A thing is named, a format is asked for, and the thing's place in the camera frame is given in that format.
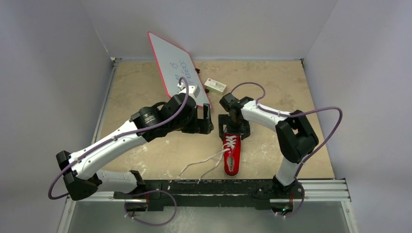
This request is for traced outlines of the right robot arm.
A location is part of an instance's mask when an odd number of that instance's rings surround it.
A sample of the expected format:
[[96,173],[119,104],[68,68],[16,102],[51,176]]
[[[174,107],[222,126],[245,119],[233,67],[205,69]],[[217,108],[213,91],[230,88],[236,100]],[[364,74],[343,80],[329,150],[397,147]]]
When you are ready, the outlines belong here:
[[319,143],[307,117],[299,110],[289,113],[265,109],[251,97],[238,99],[231,93],[224,95],[219,104],[226,111],[218,116],[222,141],[229,137],[239,140],[249,137],[250,122],[276,133],[283,159],[273,177],[273,192],[280,198],[291,193],[304,157],[312,153]]

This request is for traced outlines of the white shoelace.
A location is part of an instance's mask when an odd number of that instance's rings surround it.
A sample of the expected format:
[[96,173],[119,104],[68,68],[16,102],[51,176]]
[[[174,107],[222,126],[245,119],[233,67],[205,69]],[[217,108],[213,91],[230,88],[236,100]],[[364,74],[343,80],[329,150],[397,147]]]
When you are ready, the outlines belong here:
[[200,181],[202,180],[202,178],[209,172],[211,172],[212,170],[214,170],[215,168],[218,167],[218,165],[220,164],[220,162],[222,161],[223,157],[224,157],[224,153],[225,152],[231,152],[235,149],[236,143],[237,143],[238,139],[236,135],[232,135],[232,136],[224,136],[223,137],[223,146],[222,146],[222,150],[216,154],[213,154],[209,157],[207,157],[204,160],[198,161],[198,162],[194,162],[194,163],[190,163],[188,165],[186,165],[184,168],[182,168],[182,170],[180,171],[180,173],[178,174],[178,178],[181,177],[181,175],[185,172],[185,170],[187,168],[189,168],[190,166],[193,165],[198,165],[198,164],[203,164],[206,163],[210,160],[213,160],[216,156],[218,156],[218,159],[215,163],[215,165],[211,168],[209,168],[208,170],[206,170],[204,173],[202,173],[199,178],[197,179],[197,183],[199,184]]

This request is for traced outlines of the red canvas sneaker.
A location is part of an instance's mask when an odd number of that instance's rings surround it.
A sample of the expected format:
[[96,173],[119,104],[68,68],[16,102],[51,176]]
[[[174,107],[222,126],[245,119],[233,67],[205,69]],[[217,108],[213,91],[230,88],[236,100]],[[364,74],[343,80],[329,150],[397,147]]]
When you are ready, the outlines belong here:
[[223,150],[224,171],[229,177],[235,177],[240,169],[240,135],[224,133]]

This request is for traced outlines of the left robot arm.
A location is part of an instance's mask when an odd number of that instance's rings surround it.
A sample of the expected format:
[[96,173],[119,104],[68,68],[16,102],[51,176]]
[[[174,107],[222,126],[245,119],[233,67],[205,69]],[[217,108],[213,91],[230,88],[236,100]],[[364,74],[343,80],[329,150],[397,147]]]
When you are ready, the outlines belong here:
[[142,107],[114,132],[85,149],[59,152],[56,156],[61,169],[59,176],[72,200],[83,200],[105,191],[138,199],[145,192],[145,183],[138,171],[112,172],[103,170],[103,166],[171,132],[209,134],[213,129],[209,104],[203,105],[203,118],[198,118],[195,100],[184,93],[176,94],[168,102]]

